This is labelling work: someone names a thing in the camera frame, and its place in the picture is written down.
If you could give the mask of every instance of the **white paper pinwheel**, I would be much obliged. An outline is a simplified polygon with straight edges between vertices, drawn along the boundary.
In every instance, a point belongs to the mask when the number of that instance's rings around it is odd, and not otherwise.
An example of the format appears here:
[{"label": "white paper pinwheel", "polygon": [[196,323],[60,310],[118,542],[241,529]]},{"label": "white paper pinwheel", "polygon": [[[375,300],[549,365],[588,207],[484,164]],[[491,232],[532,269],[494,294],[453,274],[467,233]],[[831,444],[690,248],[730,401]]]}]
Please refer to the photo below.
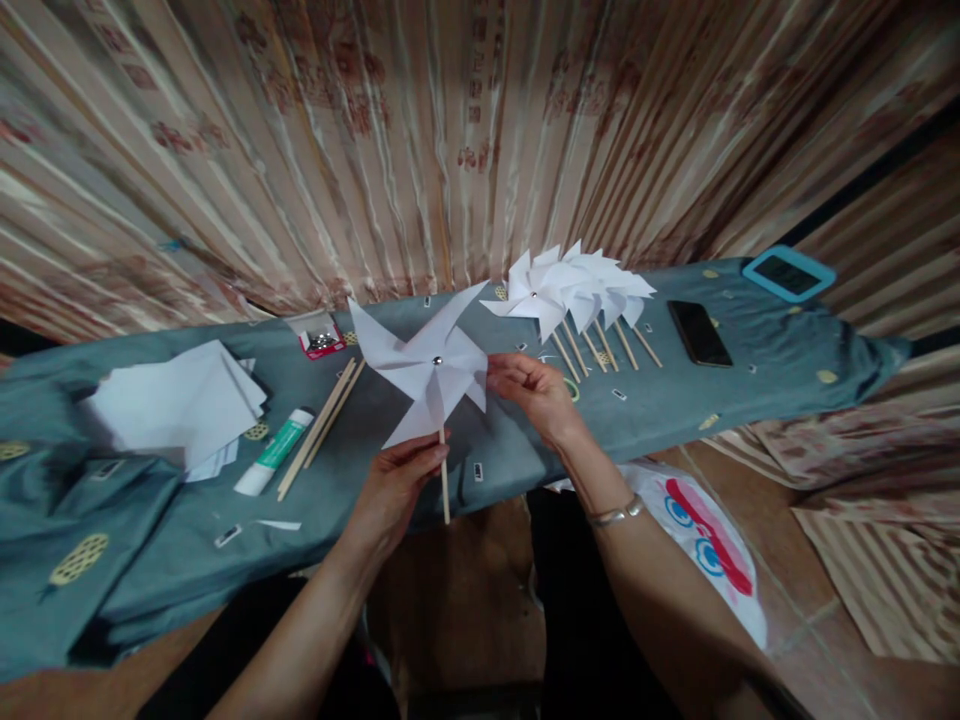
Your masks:
[{"label": "white paper pinwheel", "polygon": [[581,254],[579,241],[563,256],[563,262],[585,270],[590,276],[589,285],[569,288],[567,293],[573,295],[575,301],[579,298],[581,306],[583,305],[582,298],[585,292],[589,291],[595,298],[593,315],[584,325],[577,321],[577,309],[575,309],[574,304],[568,305],[570,314],[577,322],[577,332],[582,332],[582,327],[586,327],[593,322],[601,310],[603,311],[604,329],[609,330],[610,326],[621,316],[632,327],[640,319],[640,314],[643,312],[643,298],[649,298],[656,292],[639,275],[617,267],[619,261],[604,257],[602,251],[598,250],[592,255]]},{"label": "white paper pinwheel", "polygon": [[507,299],[480,302],[499,317],[536,318],[540,341],[546,342],[567,314],[564,289],[589,281],[581,269],[559,260],[559,246],[538,255],[532,262],[528,250],[510,268]]},{"label": "white paper pinwheel", "polygon": [[484,285],[454,295],[406,343],[350,301],[354,330],[367,364],[413,400],[385,448],[438,432],[464,395],[486,412],[487,355],[457,327],[460,314]]}]

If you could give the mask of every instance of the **blue phone case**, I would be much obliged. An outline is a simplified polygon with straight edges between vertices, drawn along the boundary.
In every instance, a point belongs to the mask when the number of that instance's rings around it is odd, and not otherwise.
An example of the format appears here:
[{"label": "blue phone case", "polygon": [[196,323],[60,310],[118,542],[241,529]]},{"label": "blue phone case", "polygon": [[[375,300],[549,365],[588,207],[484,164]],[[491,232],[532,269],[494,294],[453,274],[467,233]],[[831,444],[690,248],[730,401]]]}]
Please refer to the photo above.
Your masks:
[{"label": "blue phone case", "polygon": [[[778,285],[770,278],[765,277],[756,271],[756,268],[770,257],[779,258],[783,262],[793,265],[808,275],[812,275],[818,280],[817,284],[799,294],[791,292],[782,285]],[[769,248],[761,253],[758,257],[751,260],[750,264],[743,269],[743,276],[748,280],[755,282],[765,290],[769,290],[777,297],[781,297],[787,302],[795,303],[809,300],[817,293],[822,292],[833,285],[837,279],[837,273],[828,268],[826,265],[818,263],[816,260],[808,258],[806,255],[788,248],[785,245],[774,245],[772,248]]]}]

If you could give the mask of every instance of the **bamboo skewer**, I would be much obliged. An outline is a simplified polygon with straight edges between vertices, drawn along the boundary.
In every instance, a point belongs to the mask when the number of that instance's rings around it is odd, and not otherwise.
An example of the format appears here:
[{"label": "bamboo skewer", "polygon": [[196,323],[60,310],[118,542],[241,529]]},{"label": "bamboo skewer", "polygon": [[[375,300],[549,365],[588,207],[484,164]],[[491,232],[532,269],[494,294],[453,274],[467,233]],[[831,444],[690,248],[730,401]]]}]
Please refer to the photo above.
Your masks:
[{"label": "bamboo skewer", "polygon": [[637,359],[633,356],[633,350],[630,349],[630,343],[627,342],[627,336],[623,334],[623,330],[620,329],[620,323],[615,322],[613,324],[614,330],[617,331],[617,335],[620,336],[620,342],[623,343],[623,349],[627,351],[627,356],[630,358],[630,364],[633,365],[634,370],[639,370],[640,366],[637,365]]},{"label": "bamboo skewer", "polygon": [[293,462],[290,463],[290,467],[287,469],[287,474],[283,476],[283,480],[281,481],[280,486],[277,488],[277,492],[279,493],[277,502],[283,501],[287,491],[290,490],[290,486],[293,485],[293,481],[296,479],[297,473],[300,472],[300,466],[303,465],[303,461],[306,459],[307,453],[310,452],[310,447],[313,445],[313,441],[323,430],[323,426],[327,422],[327,418],[330,416],[330,411],[336,404],[337,399],[340,397],[341,391],[350,381],[350,376],[353,374],[353,366],[356,362],[357,361],[354,358],[350,358],[350,362],[348,362],[347,367],[344,368],[343,374],[340,376],[340,379],[337,380],[337,384],[334,385],[333,390],[330,391],[330,397],[328,397],[327,402],[324,403],[323,410],[320,411],[317,419],[314,420],[313,425],[310,426],[310,432],[308,432],[307,437],[304,438],[303,445],[300,447],[300,450],[297,451],[297,454],[293,458]]},{"label": "bamboo skewer", "polygon": [[[443,428],[440,428],[440,444],[442,445],[447,441],[446,433],[443,431]],[[443,484],[443,524],[450,524],[450,488],[449,480],[447,479],[447,459],[443,459],[443,463],[440,465],[440,482]]]},{"label": "bamboo skewer", "polygon": [[647,352],[650,353],[650,357],[653,358],[653,361],[657,364],[657,367],[662,368],[663,363],[660,362],[660,358],[657,357],[657,354],[653,351],[653,348],[650,347],[650,343],[647,342],[646,338],[644,338],[643,335],[640,334],[640,331],[637,330],[636,327],[631,328],[631,330],[633,330],[633,332],[636,333],[637,339],[640,340],[641,343],[643,343],[643,346],[647,349]]},{"label": "bamboo skewer", "polygon": [[587,372],[587,364],[583,362],[583,355],[580,354],[580,348],[577,347],[577,341],[573,339],[573,333],[570,332],[570,326],[567,325],[567,319],[563,319],[563,329],[567,331],[567,339],[570,341],[570,344],[573,345],[573,352],[577,356],[577,362],[580,363],[580,369],[583,370],[583,376],[587,377],[590,373]]},{"label": "bamboo skewer", "polygon": [[353,390],[353,386],[357,384],[357,379],[360,377],[360,373],[363,372],[363,368],[366,366],[367,361],[362,360],[360,364],[357,365],[357,369],[354,370],[353,377],[350,378],[350,383],[343,391],[343,394],[340,395],[340,399],[337,401],[337,406],[333,409],[333,412],[330,413],[330,419],[327,421],[327,426],[323,429],[323,432],[320,433],[320,437],[317,438],[317,441],[310,449],[310,453],[307,455],[307,461],[303,464],[304,470],[310,467],[310,465],[313,463],[313,459],[317,456],[317,451],[320,449],[323,441],[327,439],[327,434],[330,432],[330,428],[332,428],[333,424],[337,421],[337,416],[340,414],[340,411],[346,404],[347,398],[350,397],[350,392]]},{"label": "bamboo skewer", "polygon": [[613,350],[610,349],[610,343],[607,342],[607,334],[603,331],[603,326],[600,325],[596,318],[594,318],[593,324],[597,326],[597,332],[600,333],[600,342],[603,343],[603,349],[606,350],[607,357],[610,358],[610,364],[613,365],[613,371],[620,372],[620,368],[617,367],[617,359],[613,356]]},{"label": "bamboo skewer", "polygon": [[567,367],[570,368],[570,374],[573,375],[573,379],[577,381],[577,384],[580,384],[580,376],[577,375],[577,369],[573,366],[573,363],[570,361],[570,356],[567,355],[566,348],[564,348],[563,343],[560,342],[560,336],[554,333],[553,341],[557,344],[557,347],[560,348],[560,354],[563,355],[563,359],[566,361]]},{"label": "bamboo skewer", "polygon": [[597,352],[596,346],[593,344],[593,340],[590,339],[589,328],[584,329],[583,339],[587,341],[587,347],[590,348],[590,352],[593,353],[593,359],[597,361],[597,365],[600,366],[600,369],[603,372],[607,371],[607,364],[600,359],[600,353]]}]

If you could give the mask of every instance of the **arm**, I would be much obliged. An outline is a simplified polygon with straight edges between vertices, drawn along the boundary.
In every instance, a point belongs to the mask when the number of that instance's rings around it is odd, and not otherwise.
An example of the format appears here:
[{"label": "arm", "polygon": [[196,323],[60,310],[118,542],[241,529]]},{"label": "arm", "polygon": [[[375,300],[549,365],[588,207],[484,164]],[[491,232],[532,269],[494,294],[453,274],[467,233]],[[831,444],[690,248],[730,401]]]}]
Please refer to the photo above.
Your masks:
[{"label": "arm", "polygon": [[431,435],[377,455],[343,535],[211,718],[317,716],[373,582],[449,449]]},{"label": "arm", "polygon": [[[487,377],[559,454],[588,516],[633,499],[560,371],[525,355],[494,355]],[[713,717],[748,675],[775,678],[723,598],[649,513],[595,529],[594,536],[635,642],[686,717]]]}]

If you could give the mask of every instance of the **woman's right hand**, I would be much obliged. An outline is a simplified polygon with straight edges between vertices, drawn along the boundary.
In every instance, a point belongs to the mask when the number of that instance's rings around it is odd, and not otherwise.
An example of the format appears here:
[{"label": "woman's right hand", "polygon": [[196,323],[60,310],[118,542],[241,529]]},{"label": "woman's right hand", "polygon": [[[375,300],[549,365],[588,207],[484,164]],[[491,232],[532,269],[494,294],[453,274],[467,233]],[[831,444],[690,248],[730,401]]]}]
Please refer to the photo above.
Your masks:
[{"label": "woman's right hand", "polygon": [[505,400],[517,403],[544,444],[554,451],[570,439],[590,434],[573,406],[563,373],[552,365],[521,353],[491,355],[487,386]]}]

